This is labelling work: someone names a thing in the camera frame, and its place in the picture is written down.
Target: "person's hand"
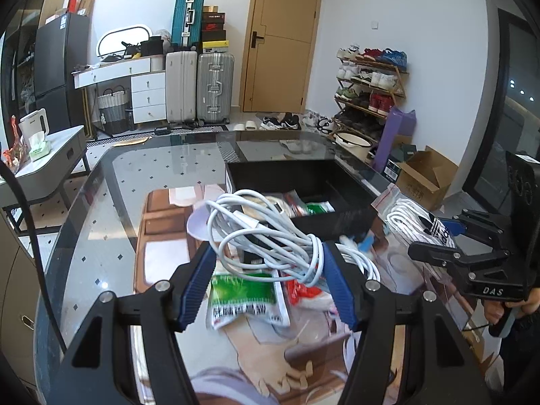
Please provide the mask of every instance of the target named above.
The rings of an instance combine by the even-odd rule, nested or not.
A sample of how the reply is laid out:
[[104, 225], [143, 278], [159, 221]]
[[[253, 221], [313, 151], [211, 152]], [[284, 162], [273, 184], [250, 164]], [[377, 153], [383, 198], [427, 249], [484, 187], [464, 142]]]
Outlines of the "person's hand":
[[[526, 301], [507, 302], [509, 308], [519, 307], [520, 310], [516, 318], [522, 318], [525, 315], [530, 315], [540, 307], [540, 288], [533, 288]], [[493, 300], [484, 301], [484, 316], [491, 324], [497, 324], [504, 315], [504, 308], [501, 302]]]
[[533, 288], [529, 294], [527, 301], [519, 301], [517, 303], [508, 302], [506, 305], [509, 308], [520, 307], [520, 311], [517, 318], [521, 318], [525, 315], [530, 315], [538, 310], [540, 307], [540, 288]]

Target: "refrigerator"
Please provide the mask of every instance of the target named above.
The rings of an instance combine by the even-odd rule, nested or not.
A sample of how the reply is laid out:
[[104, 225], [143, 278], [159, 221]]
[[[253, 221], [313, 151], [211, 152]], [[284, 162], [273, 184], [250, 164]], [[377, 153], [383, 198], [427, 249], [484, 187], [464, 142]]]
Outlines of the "refrigerator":
[[85, 65], [90, 19], [66, 13], [37, 30], [34, 90], [37, 109], [45, 108], [50, 132], [84, 125], [83, 94], [71, 74]]

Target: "metal screw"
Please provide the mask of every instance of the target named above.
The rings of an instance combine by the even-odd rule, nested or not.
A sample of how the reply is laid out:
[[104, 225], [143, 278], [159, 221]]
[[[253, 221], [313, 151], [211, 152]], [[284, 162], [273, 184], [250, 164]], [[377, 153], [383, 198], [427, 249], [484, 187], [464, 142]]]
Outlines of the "metal screw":
[[165, 292], [171, 287], [171, 284], [168, 280], [160, 280], [156, 283], [156, 291], [157, 292]]
[[99, 301], [101, 303], [108, 303], [113, 299], [113, 294], [111, 291], [105, 291], [99, 294]]
[[381, 284], [376, 280], [368, 280], [366, 281], [366, 289], [368, 291], [376, 292], [381, 289]]
[[433, 291], [424, 291], [424, 300], [433, 303], [435, 300], [437, 300], [437, 295]]

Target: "black sliding door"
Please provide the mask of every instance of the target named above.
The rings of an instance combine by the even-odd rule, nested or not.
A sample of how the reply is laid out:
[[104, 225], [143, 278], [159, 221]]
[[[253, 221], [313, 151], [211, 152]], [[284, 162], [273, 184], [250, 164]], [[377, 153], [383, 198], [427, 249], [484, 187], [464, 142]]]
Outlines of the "black sliding door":
[[529, 24], [499, 9], [501, 47], [493, 107], [463, 186], [488, 212], [510, 213], [506, 151], [540, 159], [540, 43]]

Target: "coiled white cable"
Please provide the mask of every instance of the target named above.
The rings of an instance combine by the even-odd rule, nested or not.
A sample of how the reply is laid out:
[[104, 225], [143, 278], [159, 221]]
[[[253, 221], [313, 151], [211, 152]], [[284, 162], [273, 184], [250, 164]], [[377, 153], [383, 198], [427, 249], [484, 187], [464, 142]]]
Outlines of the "coiled white cable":
[[[248, 200], [245, 196], [257, 198], [265, 205]], [[206, 205], [211, 210], [207, 224], [210, 245], [227, 271], [252, 281], [298, 280], [308, 287], [318, 284], [325, 263], [321, 240], [298, 230], [285, 212], [279, 212], [263, 195], [253, 190], [239, 190], [233, 194], [224, 193], [215, 202], [206, 201]], [[239, 206], [248, 206], [252, 213], [257, 214], [258, 220], [238, 211]], [[259, 220], [268, 223], [268, 226], [262, 225]], [[219, 244], [214, 240], [213, 230], [222, 238]], [[267, 248], [250, 241], [249, 235]], [[227, 244], [257, 254], [263, 263], [242, 264], [228, 257], [225, 254]], [[365, 254], [341, 243], [336, 246], [345, 261], [357, 264], [368, 280], [381, 280], [376, 265]], [[280, 271], [280, 277], [245, 274], [275, 269]], [[319, 283], [319, 286], [326, 289], [324, 284]]]
[[[426, 226], [420, 217], [431, 222], [431, 233], [426, 233]], [[455, 248], [455, 243], [444, 224], [432, 216], [423, 207], [408, 198], [399, 198], [385, 218], [388, 227], [408, 243], [427, 242]]]

